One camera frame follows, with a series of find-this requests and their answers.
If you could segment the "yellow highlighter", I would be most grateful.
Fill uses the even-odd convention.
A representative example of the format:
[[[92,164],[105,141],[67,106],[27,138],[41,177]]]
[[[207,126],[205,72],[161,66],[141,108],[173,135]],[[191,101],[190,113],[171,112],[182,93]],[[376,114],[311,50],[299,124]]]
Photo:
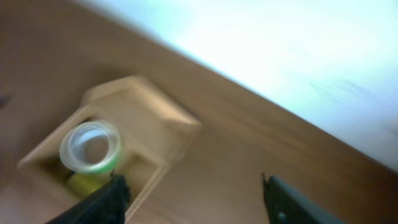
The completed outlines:
[[[81,197],[87,197],[105,184],[95,175],[81,173],[72,174],[65,183],[73,193]]]

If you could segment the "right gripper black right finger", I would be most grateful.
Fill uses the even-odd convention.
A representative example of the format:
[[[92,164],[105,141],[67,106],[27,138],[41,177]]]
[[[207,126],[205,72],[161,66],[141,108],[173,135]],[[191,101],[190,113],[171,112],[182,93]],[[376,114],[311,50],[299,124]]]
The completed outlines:
[[[270,224],[343,224],[278,176],[261,175]]]

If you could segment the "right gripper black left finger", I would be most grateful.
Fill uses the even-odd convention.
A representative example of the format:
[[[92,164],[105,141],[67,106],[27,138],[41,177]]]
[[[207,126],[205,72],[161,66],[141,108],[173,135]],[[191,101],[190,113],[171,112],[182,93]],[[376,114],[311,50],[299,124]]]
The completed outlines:
[[[131,201],[123,175],[111,174],[110,181],[84,200],[46,224],[124,224]]]

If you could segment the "green tape roll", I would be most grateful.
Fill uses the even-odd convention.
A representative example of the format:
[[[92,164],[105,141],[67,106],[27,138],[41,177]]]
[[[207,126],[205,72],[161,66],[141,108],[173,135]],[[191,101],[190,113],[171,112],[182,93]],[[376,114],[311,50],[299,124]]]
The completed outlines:
[[[104,159],[94,165],[93,173],[97,174],[112,171],[119,163],[121,156],[121,151],[113,151],[108,153]]]

